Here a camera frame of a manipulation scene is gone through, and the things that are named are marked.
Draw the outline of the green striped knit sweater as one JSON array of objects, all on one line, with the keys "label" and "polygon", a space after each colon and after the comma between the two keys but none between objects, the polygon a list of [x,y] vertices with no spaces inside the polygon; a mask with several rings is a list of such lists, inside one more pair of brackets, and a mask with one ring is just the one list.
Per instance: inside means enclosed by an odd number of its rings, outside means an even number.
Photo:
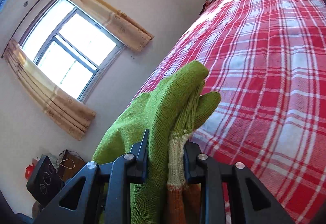
[{"label": "green striped knit sweater", "polygon": [[185,182],[183,147],[220,102],[219,93],[202,93],[207,75],[204,65],[192,61],[162,79],[131,102],[97,146],[93,161],[109,163],[149,132],[148,177],[130,188],[132,223],[185,222],[182,193],[199,189]]}]

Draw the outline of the brown wooden furniture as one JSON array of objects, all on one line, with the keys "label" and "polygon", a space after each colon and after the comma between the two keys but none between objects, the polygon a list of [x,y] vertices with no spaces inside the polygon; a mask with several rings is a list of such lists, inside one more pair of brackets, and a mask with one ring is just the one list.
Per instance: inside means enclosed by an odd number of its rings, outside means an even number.
[{"label": "brown wooden furniture", "polygon": [[56,161],[57,173],[63,181],[67,181],[86,164],[85,160],[76,152],[65,149],[60,152]]}]

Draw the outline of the black box with circles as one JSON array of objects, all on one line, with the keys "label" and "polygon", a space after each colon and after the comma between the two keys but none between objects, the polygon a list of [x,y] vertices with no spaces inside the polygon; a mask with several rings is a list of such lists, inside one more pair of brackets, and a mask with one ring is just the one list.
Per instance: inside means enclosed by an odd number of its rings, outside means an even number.
[{"label": "black box with circles", "polygon": [[41,158],[27,181],[26,188],[45,207],[65,186],[48,156]]}]

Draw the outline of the red object on floor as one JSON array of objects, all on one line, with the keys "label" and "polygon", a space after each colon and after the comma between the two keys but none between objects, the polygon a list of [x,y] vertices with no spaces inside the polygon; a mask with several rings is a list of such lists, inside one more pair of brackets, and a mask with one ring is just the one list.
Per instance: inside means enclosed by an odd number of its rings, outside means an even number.
[{"label": "red object on floor", "polygon": [[30,164],[28,164],[28,166],[25,169],[25,179],[29,180],[29,178],[31,177],[33,170],[35,169],[36,165],[38,163],[38,160],[33,158],[32,162]]}]

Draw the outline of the yellow side curtain far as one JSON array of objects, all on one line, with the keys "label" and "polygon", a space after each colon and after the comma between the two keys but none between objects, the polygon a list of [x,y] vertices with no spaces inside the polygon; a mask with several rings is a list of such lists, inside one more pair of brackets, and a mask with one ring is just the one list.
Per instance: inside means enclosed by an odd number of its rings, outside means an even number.
[{"label": "yellow side curtain far", "polygon": [[82,140],[96,112],[55,85],[25,55],[15,40],[8,42],[3,57],[43,112],[70,136]]}]

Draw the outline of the red plaid bed sheet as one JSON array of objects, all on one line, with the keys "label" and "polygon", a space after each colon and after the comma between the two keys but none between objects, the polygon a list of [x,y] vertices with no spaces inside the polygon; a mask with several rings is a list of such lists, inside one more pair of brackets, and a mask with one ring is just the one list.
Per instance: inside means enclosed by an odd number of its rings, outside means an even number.
[{"label": "red plaid bed sheet", "polygon": [[221,101],[192,135],[218,162],[242,162],[295,223],[325,202],[325,3],[216,0],[140,91],[196,60]]}]

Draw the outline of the side window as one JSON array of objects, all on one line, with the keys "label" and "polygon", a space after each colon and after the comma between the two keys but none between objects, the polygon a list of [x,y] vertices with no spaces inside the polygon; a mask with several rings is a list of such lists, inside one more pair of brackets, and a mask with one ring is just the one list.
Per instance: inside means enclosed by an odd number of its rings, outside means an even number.
[{"label": "side window", "polygon": [[124,44],[70,0],[50,0],[19,41],[58,87],[86,102]]}]

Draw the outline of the yellow side window curtain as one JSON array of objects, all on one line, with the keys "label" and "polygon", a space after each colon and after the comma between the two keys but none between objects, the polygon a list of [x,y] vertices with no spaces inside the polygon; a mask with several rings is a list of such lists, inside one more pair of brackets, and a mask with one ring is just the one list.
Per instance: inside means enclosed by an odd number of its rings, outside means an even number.
[{"label": "yellow side window curtain", "polygon": [[104,0],[70,0],[133,51],[142,51],[154,38],[145,28]]}]

